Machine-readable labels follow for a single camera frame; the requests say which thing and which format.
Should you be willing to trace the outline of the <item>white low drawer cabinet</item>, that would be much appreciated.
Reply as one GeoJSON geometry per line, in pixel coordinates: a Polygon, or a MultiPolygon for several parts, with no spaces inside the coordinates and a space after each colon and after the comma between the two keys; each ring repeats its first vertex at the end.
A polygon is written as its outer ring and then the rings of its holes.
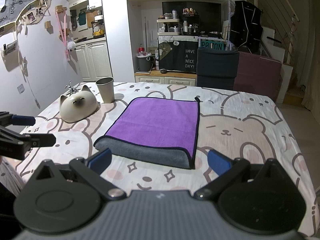
{"type": "Polygon", "coordinates": [[[167,85],[195,86],[197,75],[193,73],[167,72],[161,73],[160,70],[150,72],[136,72],[136,82],[161,83],[167,85]]]}

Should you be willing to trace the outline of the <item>dark blue chair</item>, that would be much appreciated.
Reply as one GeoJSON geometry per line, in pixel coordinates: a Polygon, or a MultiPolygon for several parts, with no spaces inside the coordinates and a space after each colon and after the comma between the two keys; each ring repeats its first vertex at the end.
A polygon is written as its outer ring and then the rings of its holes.
{"type": "Polygon", "coordinates": [[[196,86],[233,90],[240,53],[200,47],[197,50],[196,86]]]}

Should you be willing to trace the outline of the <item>white cat figurine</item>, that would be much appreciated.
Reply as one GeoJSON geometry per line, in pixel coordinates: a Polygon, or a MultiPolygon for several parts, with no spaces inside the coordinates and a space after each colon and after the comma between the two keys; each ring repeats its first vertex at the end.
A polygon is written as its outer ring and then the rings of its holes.
{"type": "Polygon", "coordinates": [[[60,96],[60,115],[67,123],[78,122],[93,114],[98,107],[95,95],[87,85],[71,94],[60,96]]]}

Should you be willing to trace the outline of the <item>cream two tier shelf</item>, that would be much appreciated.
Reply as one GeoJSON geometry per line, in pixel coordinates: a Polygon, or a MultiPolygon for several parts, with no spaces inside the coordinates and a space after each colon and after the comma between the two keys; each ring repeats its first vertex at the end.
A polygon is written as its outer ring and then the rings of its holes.
{"type": "Polygon", "coordinates": [[[180,35],[179,19],[157,19],[158,36],[180,35]]]}

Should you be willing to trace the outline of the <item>small silver metal ornament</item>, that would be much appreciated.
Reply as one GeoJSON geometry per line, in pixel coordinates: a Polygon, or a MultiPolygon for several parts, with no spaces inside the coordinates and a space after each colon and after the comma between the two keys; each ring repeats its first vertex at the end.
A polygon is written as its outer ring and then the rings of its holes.
{"type": "Polygon", "coordinates": [[[76,87],[71,86],[71,82],[72,81],[70,80],[68,85],[65,86],[65,89],[67,90],[66,95],[68,96],[78,92],[78,89],[76,87]]]}

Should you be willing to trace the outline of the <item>beige cup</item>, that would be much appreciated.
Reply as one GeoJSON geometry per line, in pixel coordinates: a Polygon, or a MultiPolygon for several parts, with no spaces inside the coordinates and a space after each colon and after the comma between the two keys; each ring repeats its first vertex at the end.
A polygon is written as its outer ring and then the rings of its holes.
{"type": "Polygon", "coordinates": [[[113,77],[104,77],[96,81],[97,88],[104,103],[114,102],[114,79],[113,77]]]}

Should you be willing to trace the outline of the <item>black cloth with text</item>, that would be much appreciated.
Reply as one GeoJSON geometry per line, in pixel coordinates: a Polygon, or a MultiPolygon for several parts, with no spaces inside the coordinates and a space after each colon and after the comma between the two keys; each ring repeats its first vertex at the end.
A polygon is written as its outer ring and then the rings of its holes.
{"type": "Polygon", "coordinates": [[[174,72],[196,73],[197,41],[159,43],[159,68],[174,72]]]}

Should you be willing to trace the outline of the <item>white kitchen cabinet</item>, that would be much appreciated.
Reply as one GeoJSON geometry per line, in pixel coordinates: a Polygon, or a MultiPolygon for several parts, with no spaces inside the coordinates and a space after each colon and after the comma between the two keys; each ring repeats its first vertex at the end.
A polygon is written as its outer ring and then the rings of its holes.
{"type": "Polygon", "coordinates": [[[80,42],[75,51],[83,81],[93,82],[113,76],[104,38],[80,42]]]}

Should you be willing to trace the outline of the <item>purple and grey towel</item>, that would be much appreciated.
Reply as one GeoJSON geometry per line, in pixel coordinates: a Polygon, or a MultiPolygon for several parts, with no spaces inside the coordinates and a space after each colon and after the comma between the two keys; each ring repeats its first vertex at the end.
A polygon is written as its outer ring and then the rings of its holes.
{"type": "Polygon", "coordinates": [[[146,163],[195,169],[200,101],[154,97],[133,99],[106,133],[96,150],[146,163]]]}

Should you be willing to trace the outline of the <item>maroon folded mat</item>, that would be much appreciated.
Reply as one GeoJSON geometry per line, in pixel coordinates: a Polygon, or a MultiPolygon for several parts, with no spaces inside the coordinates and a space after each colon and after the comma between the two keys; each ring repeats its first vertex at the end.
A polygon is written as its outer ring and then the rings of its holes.
{"type": "Polygon", "coordinates": [[[281,62],[246,52],[239,53],[234,90],[276,100],[280,89],[281,62]]]}

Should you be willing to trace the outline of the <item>teal poison sign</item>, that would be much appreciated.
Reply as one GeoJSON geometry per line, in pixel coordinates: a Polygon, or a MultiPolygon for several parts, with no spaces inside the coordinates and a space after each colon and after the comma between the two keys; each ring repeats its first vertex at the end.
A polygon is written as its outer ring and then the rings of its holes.
{"type": "Polygon", "coordinates": [[[199,38],[199,47],[213,50],[225,50],[226,42],[221,39],[199,38]]]}

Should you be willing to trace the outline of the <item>dark grey trash bin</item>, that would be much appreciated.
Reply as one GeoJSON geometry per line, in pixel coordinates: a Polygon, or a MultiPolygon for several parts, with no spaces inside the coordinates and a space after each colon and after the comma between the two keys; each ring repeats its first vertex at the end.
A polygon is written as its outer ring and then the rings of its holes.
{"type": "Polygon", "coordinates": [[[138,71],[149,72],[152,68],[153,57],[152,55],[137,56],[138,71]]]}

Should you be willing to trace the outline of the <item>black hanging garment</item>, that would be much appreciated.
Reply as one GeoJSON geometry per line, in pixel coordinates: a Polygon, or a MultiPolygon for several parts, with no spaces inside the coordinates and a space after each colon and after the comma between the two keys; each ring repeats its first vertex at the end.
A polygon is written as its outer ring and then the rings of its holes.
{"type": "Polygon", "coordinates": [[[230,42],[239,51],[259,54],[263,28],[260,24],[261,10],[247,1],[236,1],[231,16],[230,42]]]}

